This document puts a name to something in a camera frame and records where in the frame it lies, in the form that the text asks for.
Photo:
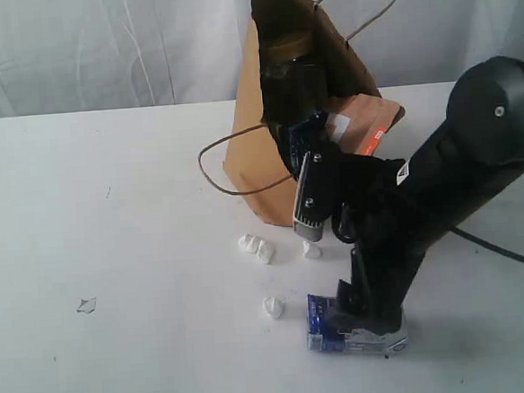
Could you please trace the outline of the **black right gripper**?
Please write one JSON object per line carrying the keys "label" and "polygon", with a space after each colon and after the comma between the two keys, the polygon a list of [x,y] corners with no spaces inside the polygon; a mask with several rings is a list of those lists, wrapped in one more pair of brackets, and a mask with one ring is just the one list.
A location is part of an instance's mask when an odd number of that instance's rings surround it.
{"label": "black right gripper", "polygon": [[338,281],[327,324],[339,332],[398,331],[403,303],[421,254],[407,249],[402,218],[409,211],[395,185],[400,159],[344,154],[339,161],[339,192],[332,231],[351,250],[351,280]]}

